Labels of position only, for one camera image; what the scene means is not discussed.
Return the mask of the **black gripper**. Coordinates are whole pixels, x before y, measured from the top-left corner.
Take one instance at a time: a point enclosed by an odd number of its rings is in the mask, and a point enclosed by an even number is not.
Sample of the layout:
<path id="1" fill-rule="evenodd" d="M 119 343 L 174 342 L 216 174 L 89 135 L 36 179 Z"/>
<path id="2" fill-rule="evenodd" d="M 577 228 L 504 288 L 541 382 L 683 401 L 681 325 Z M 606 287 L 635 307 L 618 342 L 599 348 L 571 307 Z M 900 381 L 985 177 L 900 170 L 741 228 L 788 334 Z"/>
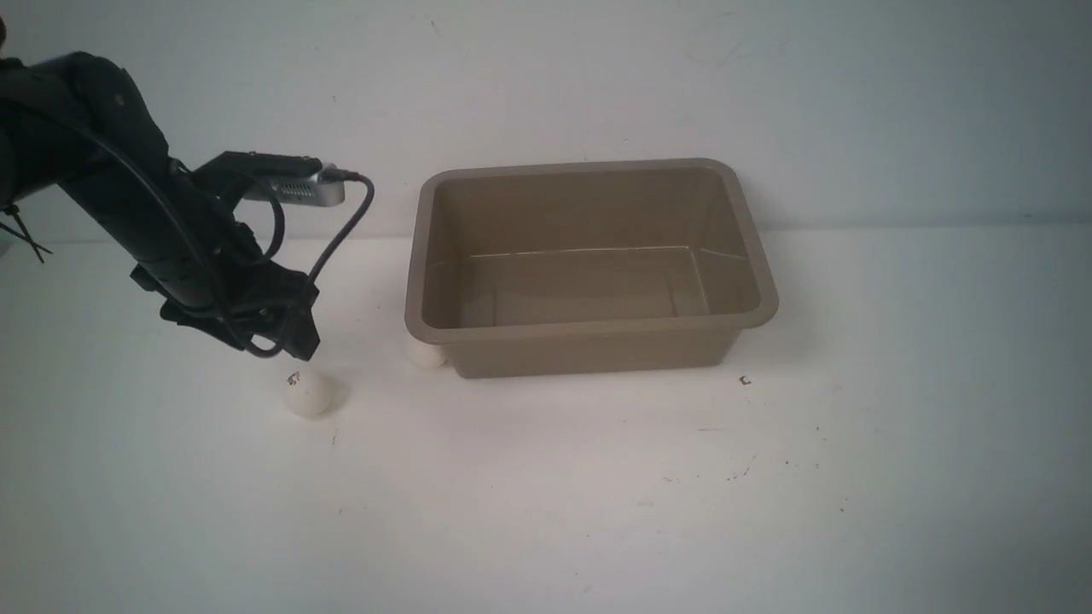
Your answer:
<path id="1" fill-rule="evenodd" d="M 222 320 L 222 312 L 210 298 L 200 299 L 191 308 L 176 300 L 164 287 L 165 283 L 173 282 L 186 291 L 202 293 L 206 290 L 206 285 L 195 278 L 195 265 L 188 255 L 178 259 L 174 269 L 164 264 L 154 264 L 152 269 L 138 264 L 131 271 L 131 279 L 141 290 L 164 297 L 161 319 L 165 321 L 198 330 L 241 352 L 250 352 L 251 339 L 261 336 L 276 345 L 282 343 L 282 350 L 293 358 L 311 361 L 320 345 L 311 312 L 319 292 L 305 284 L 307 275 L 302 272 L 273 261 L 250 264 L 260 255 L 253 231 L 239 222 L 234 222 L 230 229 L 229 238 L 221 241 L 212 261 L 218 265 L 235 333 Z"/>

